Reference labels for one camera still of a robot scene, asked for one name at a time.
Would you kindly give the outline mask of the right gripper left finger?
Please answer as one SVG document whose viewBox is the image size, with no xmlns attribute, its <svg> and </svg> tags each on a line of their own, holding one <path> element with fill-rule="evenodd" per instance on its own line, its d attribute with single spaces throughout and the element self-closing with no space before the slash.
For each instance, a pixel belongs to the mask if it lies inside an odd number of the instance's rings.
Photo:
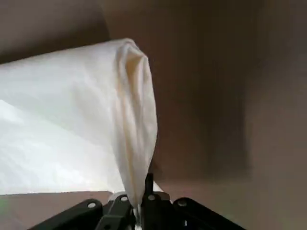
<svg viewBox="0 0 307 230">
<path fill-rule="evenodd" d="M 112 195 L 106 204 L 87 199 L 45 221 L 37 230 L 133 230 L 136 218 L 126 194 Z"/>
</svg>

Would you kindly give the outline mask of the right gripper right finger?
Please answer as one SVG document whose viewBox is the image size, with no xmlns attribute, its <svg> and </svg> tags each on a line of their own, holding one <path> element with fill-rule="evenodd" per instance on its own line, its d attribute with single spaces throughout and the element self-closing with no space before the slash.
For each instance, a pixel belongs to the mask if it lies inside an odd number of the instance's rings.
<svg viewBox="0 0 307 230">
<path fill-rule="evenodd" d="M 243 227 L 201 205 L 182 197 L 170 201 L 165 192 L 154 191 L 154 176 L 148 173 L 141 204 L 143 230 L 242 230 Z"/>
</svg>

